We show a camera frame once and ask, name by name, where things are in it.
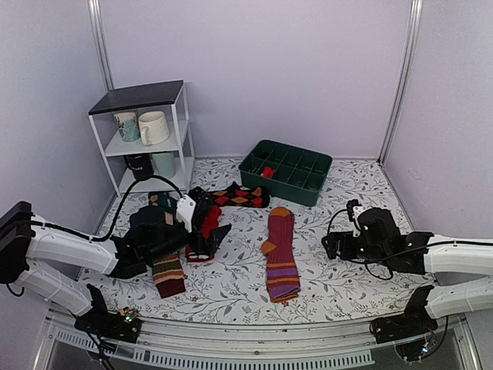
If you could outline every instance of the floral pattern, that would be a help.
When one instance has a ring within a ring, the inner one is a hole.
[[[240,160],[197,160],[193,187],[223,189],[240,183]],[[374,161],[336,160],[315,207],[272,198],[266,209],[223,207],[220,224],[233,228],[214,260],[188,263],[180,259],[186,275],[186,292],[162,299],[154,287],[150,269],[129,280],[117,280],[94,271],[82,271],[80,281],[101,289],[108,306],[140,310],[142,316],[179,321],[239,325],[295,324],[341,321],[390,314],[404,309],[412,291],[432,282],[432,276],[395,274],[390,281],[372,277],[360,265],[330,261],[320,239],[329,219],[357,198],[365,207],[392,211],[403,232],[410,227],[381,169]],[[101,233],[108,230],[119,199],[113,205]],[[122,209],[116,234],[124,234],[129,215],[147,204],[147,194],[132,194]],[[293,253],[301,280],[300,297],[273,304],[266,289],[266,258],[260,247],[268,237],[269,212],[278,206],[295,215]],[[336,217],[334,230],[350,230],[344,215]],[[384,267],[372,267],[385,276]]]

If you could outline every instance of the ventilation grille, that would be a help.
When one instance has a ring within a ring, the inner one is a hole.
[[[57,340],[91,352],[97,352],[96,345],[84,334],[58,329]],[[279,359],[279,360],[226,360],[201,357],[168,355],[160,351],[148,351],[120,345],[115,354],[106,352],[110,357],[140,364],[154,365],[175,370],[322,370],[356,368],[372,365],[374,361],[370,351],[353,352],[348,355],[333,355],[317,358]]]

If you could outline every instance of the green bin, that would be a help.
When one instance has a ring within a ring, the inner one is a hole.
[[[244,187],[266,187],[273,197],[312,207],[331,164],[327,154],[262,140],[240,164],[241,181]],[[261,176],[265,167],[276,171],[271,179]]]

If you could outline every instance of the shelf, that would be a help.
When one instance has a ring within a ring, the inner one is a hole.
[[[193,161],[194,158],[192,156],[185,157],[186,176],[184,176],[183,170],[179,164],[179,158],[175,158],[176,175],[170,180],[173,181],[180,190],[185,190],[186,184],[190,184],[190,181],[192,180]],[[130,184],[134,181],[135,178],[133,177],[132,171],[127,169],[119,186],[120,193],[124,194]],[[149,179],[135,185],[130,193],[148,193],[150,191],[168,191],[172,189],[173,188],[167,183],[157,179]]]
[[[120,110],[175,104],[183,88],[183,80],[150,83],[110,90],[89,111],[89,115]]]
[[[144,146],[142,140],[138,139],[131,143],[122,141],[120,134],[116,131],[115,135],[109,142],[105,149],[106,156],[125,156],[127,154],[140,154],[140,153],[158,153],[158,152],[173,152],[179,149],[176,142],[175,126],[173,121],[168,122],[169,138],[162,143],[154,144],[150,146]],[[183,146],[186,138],[186,131],[189,129],[189,121],[178,121],[179,135],[181,138],[180,147]]]

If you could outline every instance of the cup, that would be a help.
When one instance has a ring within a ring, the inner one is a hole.
[[[147,112],[139,117],[140,138],[145,146],[159,144],[169,137],[164,112]]]
[[[153,163],[149,154],[125,156],[125,163],[136,180],[145,180],[154,174]]]
[[[175,176],[175,156],[172,152],[154,153],[153,162],[158,174],[162,177],[169,180]]]
[[[120,112],[113,114],[118,132],[122,140],[131,143],[140,138],[137,112]]]

